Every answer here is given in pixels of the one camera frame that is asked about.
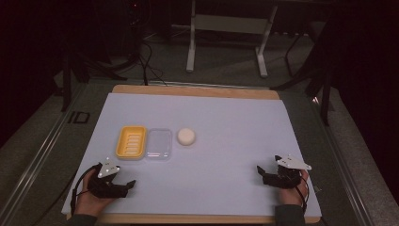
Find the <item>black tripod stand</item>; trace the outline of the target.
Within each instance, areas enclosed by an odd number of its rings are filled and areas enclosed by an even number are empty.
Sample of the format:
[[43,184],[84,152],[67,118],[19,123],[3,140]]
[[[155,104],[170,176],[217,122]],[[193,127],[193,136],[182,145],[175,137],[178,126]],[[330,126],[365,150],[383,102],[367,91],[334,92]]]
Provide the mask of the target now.
[[[315,99],[318,94],[321,94],[320,99],[320,117],[324,125],[329,126],[328,122],[328,106],[329,97],[331,90],[331,73],[328,71],[330,69],[330,63],[324,61],[325,50],[318,43],[320,36],[324,29],[324,23],[315,22],[310,23],[309,26],[302,32],[291,44],[289,49],[284,55],[284,62],[287,66],[289,74],[293,77],[288,82],[281,85],[271,87],[271,90],[286,90],[294,85],[297,85],[307,79],[310,80],[309,84],[305,88],[305,94],[308,97]],[[290,68],[290,63],[288,55],[293,49],[297,41],[307,34],[311,41],[313,42],[313,47],[311,52],[306,58],[303,65],[295,72],[292,73]]]
[[62,60],[62,88],[60,89],[63,98],[62,112],[65,112],[72,102],[72,75],[74,75],[79,82],[87,83],[90,78],[88,68],[94,69],[114,80],[126,80],[125,77],[113,73],[105,66],[90,59],[83,53],[78,52],[69,44],[65,44],[63,47]]

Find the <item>clear plastic tray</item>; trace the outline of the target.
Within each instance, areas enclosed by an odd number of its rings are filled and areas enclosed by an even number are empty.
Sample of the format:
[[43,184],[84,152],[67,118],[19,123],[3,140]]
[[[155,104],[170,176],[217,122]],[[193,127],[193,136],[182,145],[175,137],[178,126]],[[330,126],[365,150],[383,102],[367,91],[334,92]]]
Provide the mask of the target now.
[[151,129],[146,144],[146,158],[168,160],[172,151],[172,133],[168,129]]

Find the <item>person's right hand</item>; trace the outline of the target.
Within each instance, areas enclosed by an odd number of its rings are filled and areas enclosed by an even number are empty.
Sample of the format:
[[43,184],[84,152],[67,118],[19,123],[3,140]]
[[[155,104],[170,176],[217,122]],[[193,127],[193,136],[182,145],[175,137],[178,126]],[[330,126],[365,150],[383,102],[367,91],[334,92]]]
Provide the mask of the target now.
[[279,190],[279,201],[281,204],[294,204],[304,207],[309,195],[308,178],[309,174],[302,170],[300,172],[300,184],[295,188],[281,188]]

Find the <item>white metal stand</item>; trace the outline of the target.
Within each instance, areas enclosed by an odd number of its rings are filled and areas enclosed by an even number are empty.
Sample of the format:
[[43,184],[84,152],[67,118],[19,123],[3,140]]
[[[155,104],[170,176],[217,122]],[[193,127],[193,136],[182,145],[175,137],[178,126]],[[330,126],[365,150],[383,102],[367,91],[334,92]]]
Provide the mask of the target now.
[[196,11],[196,4],[196,0],[191,0],[190,42],[185,70],[188,73],[194,71],[197,30],[257,34],[263,37],[262,42],[255,48],[258,70],[260,77],[266,78],[268,76],[268,71],[266,69],[263,52],[271,34],[271,29],[279,7],[273,5],[266,19],[257,19],[198,14]]

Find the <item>person's left hand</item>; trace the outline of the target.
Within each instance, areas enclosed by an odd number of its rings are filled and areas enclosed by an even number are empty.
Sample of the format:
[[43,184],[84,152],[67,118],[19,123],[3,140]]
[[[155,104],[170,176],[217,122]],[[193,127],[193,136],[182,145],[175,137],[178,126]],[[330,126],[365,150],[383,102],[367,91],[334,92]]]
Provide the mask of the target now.
[[105,207],[114,201],[114,199],[98,198],[88,190],[88,182],[94,172],[95,170],[92,169],[83,179],[82,194],[78,196],[77,204],[75,205],[74,213],[77,215],[97,218]]

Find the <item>round white soap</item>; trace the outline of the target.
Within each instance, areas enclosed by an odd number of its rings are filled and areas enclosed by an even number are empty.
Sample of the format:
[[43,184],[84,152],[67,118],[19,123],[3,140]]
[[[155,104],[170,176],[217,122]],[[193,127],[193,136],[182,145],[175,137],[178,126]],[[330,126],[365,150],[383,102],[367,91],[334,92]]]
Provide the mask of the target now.
[[183,146],[190,146],[196,140],[195,132],[190,128],[182,128],[177,134],[178,142]]

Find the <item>yellow soap dish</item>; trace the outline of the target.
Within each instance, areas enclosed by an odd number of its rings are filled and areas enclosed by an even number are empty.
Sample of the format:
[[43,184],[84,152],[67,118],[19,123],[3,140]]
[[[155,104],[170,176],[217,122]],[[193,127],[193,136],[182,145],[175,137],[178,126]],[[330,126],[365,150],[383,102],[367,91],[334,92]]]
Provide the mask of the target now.
[[120,130],[115,154],[120,159],[137,160],[145,153],[147,129],[144,126],[124,126]]

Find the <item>metal floor rail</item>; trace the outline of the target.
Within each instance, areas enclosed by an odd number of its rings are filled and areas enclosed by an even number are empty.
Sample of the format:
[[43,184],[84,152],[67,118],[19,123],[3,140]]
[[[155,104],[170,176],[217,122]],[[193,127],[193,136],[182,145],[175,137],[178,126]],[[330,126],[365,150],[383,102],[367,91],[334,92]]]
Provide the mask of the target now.
[[318,117],[325,141],[328,143],[328,147],[331,152],[331,162],[334,165],[334,170],[340,178],[340,183],[344,190],[345,197],[350,203],[353,213],[356,216],[357,223],[359,226],[374,226],[371,216],[366,208],[365,202],[360,195],[356,181],[350,171],[350,165],[346,162],[343,151],[340,148],[333,131],[331,130],[332,122],[330,122],[329,125],[326,125],[324,120],[321,118],[323,102],[320,98],[314,97],[311,98],[311,103],[313,111]]
[[50,97],[0,149],[0,226],[13,220],[86,87],[72,89],[65,111],[60,97]]

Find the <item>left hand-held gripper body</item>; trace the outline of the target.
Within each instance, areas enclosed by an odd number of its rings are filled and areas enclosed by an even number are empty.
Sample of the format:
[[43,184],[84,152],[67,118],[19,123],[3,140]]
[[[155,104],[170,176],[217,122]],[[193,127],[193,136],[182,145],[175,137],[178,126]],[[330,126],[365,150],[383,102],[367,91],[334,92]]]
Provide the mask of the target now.
[[98,198],[118,199],[120,191],[128,189],[126,185],[116,185],[113,180],[120,172],[120,167],[110,160],[109,157],[104,162],[100,162],[94,167],[95,172],[91,175],[88,182],[88,190]]

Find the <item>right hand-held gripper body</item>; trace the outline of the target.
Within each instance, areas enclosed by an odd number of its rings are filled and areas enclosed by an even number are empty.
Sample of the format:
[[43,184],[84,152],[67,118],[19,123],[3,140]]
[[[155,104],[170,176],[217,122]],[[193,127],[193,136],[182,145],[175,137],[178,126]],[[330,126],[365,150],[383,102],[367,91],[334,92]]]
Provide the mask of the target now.
[[300,172],[302,170],[311,170],[311,165],[290,154],[284,156],[276,155],[275,161],[278,164],[277,173],[267,173],[271,177],[270,184],[273,187],[294,188],[300,184]]

